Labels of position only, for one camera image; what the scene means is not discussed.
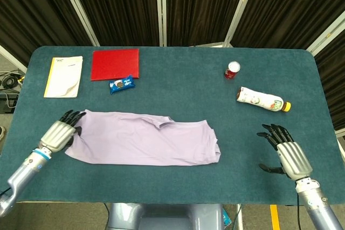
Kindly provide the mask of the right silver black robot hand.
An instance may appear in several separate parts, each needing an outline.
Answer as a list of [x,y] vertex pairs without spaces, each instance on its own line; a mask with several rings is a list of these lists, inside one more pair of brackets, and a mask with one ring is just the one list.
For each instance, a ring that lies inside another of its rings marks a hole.
[[294,141],[288,130],[276,124],[263,124],[267,132],[257,133],[265,138],[276,151],[280,166],[277,168],[259,164],[259,167],[268,173],[286,175],[293,181],[310,177],[313,169],[301,146]]

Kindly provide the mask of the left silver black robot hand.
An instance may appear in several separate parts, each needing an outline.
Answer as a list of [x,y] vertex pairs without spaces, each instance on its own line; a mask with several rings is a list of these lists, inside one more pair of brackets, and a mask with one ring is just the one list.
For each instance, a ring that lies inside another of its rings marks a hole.
[[86,115],[85,111],[67,111],[59,120],[55,121],[40,139],[38,148],[50,152],[58,152],[73,143],[74,135],[81,136],[82,127],[76,124]]

